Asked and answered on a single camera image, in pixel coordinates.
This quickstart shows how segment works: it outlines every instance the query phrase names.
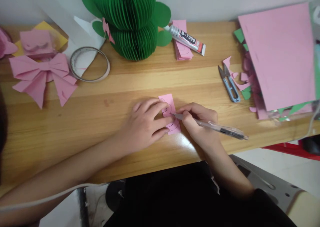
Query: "person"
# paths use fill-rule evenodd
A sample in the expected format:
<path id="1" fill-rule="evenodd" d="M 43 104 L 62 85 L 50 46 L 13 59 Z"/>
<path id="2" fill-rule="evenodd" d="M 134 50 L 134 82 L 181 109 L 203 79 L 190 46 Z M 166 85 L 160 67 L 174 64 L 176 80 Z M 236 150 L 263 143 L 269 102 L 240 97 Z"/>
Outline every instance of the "person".
<path id="1" fill-rule="evenodd" d="M 167 107 L 159 99 L 137 103 L 114 136 L 38 173 L 2 196 L 0 206 L 57 194 L 84 183 L 112 162 L 147 148 L 169 131 L 165 126 L 173 117 L 155 120 Z M 124 199 L 105 226 L 295 226 L 264 191 L 254 189 L 224 150 L 219 133 L 200 127 L 193 119 L 217 123 L 217 112 L 196 103 L 177 112 L 183 114 L 182 123 L 204 151 L 207 164 L 199 162 L 128 178 Z M 208 166 L 220 194 L 206 171 Z M 35 223 L 66 197 L 0 213 L 0 226 Z"/>

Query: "left hand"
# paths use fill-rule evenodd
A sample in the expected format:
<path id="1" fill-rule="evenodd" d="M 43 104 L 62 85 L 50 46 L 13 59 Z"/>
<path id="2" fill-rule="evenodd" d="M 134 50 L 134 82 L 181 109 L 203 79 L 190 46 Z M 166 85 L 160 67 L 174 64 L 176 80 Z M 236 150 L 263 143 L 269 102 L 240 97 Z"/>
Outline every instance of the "left hand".
<path id="1" fill-rule="evenodd" d="M 173 117 L 164 117 L 155 120 L 156 115 L 169 104 L 159 99 L 148 99 L 137 103 L 127 121 L 124 122 L 114 139 L 120 151 L 131 154 L 147 148 L 155 141 L 161 139 L 169 129 L 166 125 L 173 122 Z"/>

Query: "thread snips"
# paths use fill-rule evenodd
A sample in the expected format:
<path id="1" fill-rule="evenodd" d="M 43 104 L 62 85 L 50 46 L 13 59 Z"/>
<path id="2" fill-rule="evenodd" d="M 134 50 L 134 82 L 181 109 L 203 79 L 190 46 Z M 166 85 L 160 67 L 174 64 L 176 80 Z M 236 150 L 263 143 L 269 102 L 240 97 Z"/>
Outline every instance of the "thread snips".
<path id="1" fill-rule="evenodd" d="M 229 72 L 228 68 L 226 66 L 223 66 L 223 70 L 222 70 L 219 65 L 218 65 L 218 68 L 219 68 L 219 73 L 220 73 L 220 76 L 223 80 L 224 86 L 226 87 L 226 90 L 227 90 L 228 95 L 230 97 L 230 100 L 234 103 L 239 103 L 240 96 L 238 94 L 237 88 L 236 88 L 232 78 L 230 77 L 230 72 Z"/>

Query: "pink paper box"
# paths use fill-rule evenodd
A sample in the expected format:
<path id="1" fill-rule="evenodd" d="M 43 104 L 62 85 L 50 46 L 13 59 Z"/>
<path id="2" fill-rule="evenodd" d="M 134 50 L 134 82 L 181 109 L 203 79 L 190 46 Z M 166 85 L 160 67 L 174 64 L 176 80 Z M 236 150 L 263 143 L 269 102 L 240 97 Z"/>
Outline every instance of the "pink paper box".
<path id="1" fill-rule="evenodd" d="M 52 58 L 56 55 L 49 30 L 21 31 L 23 52 L 32 59 Z"/>

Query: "b-7000 glue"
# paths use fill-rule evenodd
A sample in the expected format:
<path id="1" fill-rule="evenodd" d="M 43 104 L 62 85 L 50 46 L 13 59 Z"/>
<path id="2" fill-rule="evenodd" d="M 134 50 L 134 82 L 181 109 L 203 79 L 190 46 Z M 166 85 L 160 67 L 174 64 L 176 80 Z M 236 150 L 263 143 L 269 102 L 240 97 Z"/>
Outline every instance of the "b-7000 glue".
<path id="1" fill-rule="evenodd" d="M 176 26 L 171 25 L 164 27 L 166 31 L 169 31 L 172 37 L 180 42 L 181 44 L 188 46 L 190 49 L 198 52 L 202 56 L 204 56 L 204 52 L 206 50 L 206 45 L 201 43 L 199 40 L 196 40 L 191 35 L 188 35 L 186 32 L 178 29 Z"/>

